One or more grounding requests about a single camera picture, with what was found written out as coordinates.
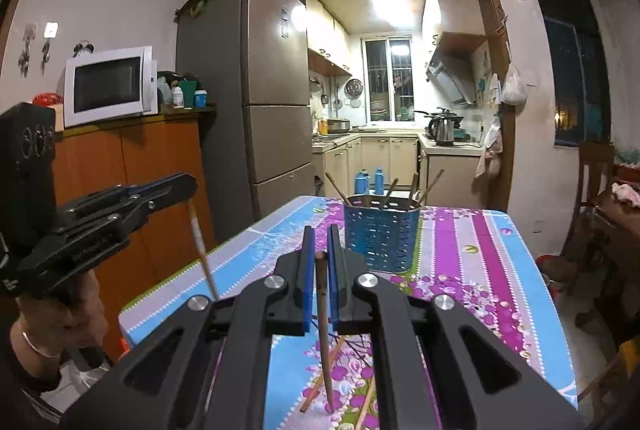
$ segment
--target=white microwave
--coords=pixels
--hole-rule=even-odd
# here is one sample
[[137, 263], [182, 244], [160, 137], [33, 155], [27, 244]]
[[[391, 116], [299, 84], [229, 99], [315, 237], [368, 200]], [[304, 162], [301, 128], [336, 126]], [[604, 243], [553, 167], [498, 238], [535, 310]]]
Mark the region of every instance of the white microwave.
[[151, 47], [84, 54], [66, 62], [65, 127], [158, 113]]

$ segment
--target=metal bolt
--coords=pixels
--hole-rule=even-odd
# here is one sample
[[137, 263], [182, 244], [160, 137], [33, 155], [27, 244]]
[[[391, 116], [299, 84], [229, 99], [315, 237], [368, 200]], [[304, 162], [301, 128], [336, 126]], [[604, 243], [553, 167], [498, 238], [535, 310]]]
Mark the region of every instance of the metal bolt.
[[453, 309], [453, 306], [456, 304], [455, 300], [451, 298], [449, 295], [438, 295], [433, 299], [436, 307], [442, 309], [443, 311], [450, 311]]
[[372, 273], [364, 273], [358, 276], [358, 284], [362, 287], [375, 287], [378, 285], [378, 277]]
[[192, 311], [202, 311], [209, 305], [209, 299], [203, 295], [196, 295], [189, 298], [187, 305]]
[[284, 286], [284, 278], [280, 275], [269, 275], [264, 279], [264, 284], [269, 289], [280, 289]]

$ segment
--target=person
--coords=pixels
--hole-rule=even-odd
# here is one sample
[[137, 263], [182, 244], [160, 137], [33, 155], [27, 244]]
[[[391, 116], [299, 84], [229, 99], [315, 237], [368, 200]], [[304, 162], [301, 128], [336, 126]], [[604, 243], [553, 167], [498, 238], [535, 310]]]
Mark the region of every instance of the person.
[[0, 418], [4, 428], [49, 430], [60, 413], [40, 394], [55, 390], [67, 347], [101, 346], [107, 332], [100, 286], [90, 271], [78, 281], [72, 307], [55, 299], [17, 298], [20, 314], [2, 331], [0, 347]]

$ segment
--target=white bottle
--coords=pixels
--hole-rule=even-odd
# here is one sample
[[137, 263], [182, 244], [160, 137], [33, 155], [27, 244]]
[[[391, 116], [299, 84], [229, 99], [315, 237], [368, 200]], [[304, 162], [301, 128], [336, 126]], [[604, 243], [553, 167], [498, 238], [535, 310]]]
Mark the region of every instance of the white bottle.
[[174, 86], [171, 90], [174, 96], [174, 108], [184, 108], [184, 94], [179, 86]]

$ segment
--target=floral tablecloth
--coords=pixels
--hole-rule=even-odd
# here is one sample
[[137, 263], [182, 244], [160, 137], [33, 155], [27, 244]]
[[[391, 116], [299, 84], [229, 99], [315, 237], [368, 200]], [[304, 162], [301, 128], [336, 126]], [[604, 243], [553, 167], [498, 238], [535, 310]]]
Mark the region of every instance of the floral tablecloth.
[[[209, 254], [220, 293], [237, 295], [248, 283], [271, 273], [281, 254], [299, 249], [306, 225], [316, 229], [316, 250], [326, 249], [326, 232], [332, 223], [340, 227], [344, 245], [342, 203], [307, 196], [255, 223]], [[429, 299], [440, 292], [454, 296], [577, 405], [574, 371], [558, 314], [507, 214], [426, 207], [420, 213], [412, 268], [403, 275], [379, 275], [415, 297]], [[208, 295], [198, 263], [128, 305], [119, 316], [122, 333], [130, 344], [137, 344], [195, 294]], [[320, 374], [318, 332], [312, 329], [302, 338], [273, 338], [265, 430], [352, 430], [363, 409], [373, 377], [371, 351], [367, 336], [352, 336], [341, 345], [332, 368], [337, 411], [329, 413], [323, 388], [309, 410], [300, 412]], [[376, 428], [375, 397], [364, 410], [363, 427]]]

